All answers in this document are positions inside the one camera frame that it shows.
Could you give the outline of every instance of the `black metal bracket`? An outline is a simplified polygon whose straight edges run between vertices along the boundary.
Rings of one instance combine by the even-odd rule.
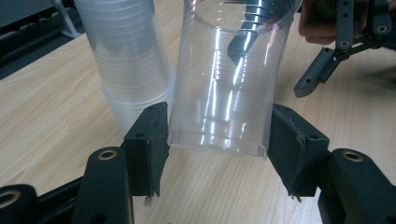
[[[353,37],[353,0],[338,0],[335,49],[322,48],[302,78],[294,86],[297,97],[311,94],[319,83],[326,83],[337,66],[351,55],[367,49],[379,49],[391,30],[387,0],[370,0],[367,27]]]
[[[329,138],[293,110],[274,105],[268,157],[289,194],[313,197],[323,223],[396,223],[396,187],[366,155],[328,151]]]

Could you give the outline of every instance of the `finger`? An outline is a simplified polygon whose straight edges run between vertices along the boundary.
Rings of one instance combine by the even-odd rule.
[[[305,41],[311,44],[330,45],[335,40],[335,36],[311,37],[307,36]]]
[[[335,22],[323,21],[318,14],[316,4],[303,3],[299,33],[307,37],[335,36]]]
[[[369,3],[356,2],[354,6],[354,18],[353,18],[353,35],[360,35],[367,24],[367,13]]]

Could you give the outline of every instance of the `clear plastic cup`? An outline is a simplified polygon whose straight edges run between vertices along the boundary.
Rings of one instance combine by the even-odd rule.
[[[170,116],[172,104],[173,104],[173,92],[175,82],[169,83],[168,88],[156,97],[147,100],[145,102],[130,103],[122,102],[118,97],[114,97],[106,89],[106,84],[102,82],[102,92],[107,99],[107,103],[116,117],[122,131],[128,133],[134,122],[137,120],[142,111],[150,106],[159,102],[168,103],[168,116]]]
[[[170,145],[266,158],[293,0],[184,0]]]
[[[76,0],[76,6],[102,77],[102,92],[124,132],[146,107],[172,104],[175,74],[164,53],[152,0]]]

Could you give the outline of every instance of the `wooden table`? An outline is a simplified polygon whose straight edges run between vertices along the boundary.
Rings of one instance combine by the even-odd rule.
[[[163,43],[177,64],[182,2],[156,1]],[[396,52],[368,50],[341,63],[326,85],[297,99],[293,86],[320,46],[298,35],[298,18],[275,101],[300,113],[330,139],[370,156],[396,184]],[[18,183],[43,194],[83,175],[95,150],[123,134],[99,87],[85,35],[0,81],[0,186]],[[318,198],[288,196],[269,161],[172,148],[152,206],[134,198],[136,223],[320,223]]]

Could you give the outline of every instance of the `bolt hole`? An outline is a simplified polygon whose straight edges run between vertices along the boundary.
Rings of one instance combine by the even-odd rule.
[[[356,161],[356,162],[363,161],[363,157],[355,152],[345,151],[343,155],[345,158],[349,159],[350,161]]]
[[[108,161],[117,156],[117,151],[107,150],[99,154],[98,159],[101,161]]]
[[[387,31],[387,27],[386,26],[380,26],[378,27],[378,29],[376,29],[379,33],[384,33]]]
[[[348,45],[349,45],[349,42],[347,42],[347,41],[341,42],[341,46],[342,46],[342,47],[346,47],[346,46],[348,46]]]
[[[107,216],[104,213],[98,213],[91,218],[91,224],[101,224],[107,221]]]
[[[21,192],[18,190],[9,190],[0,194],[0,208],[4,208],[15,203],[20,197]]]

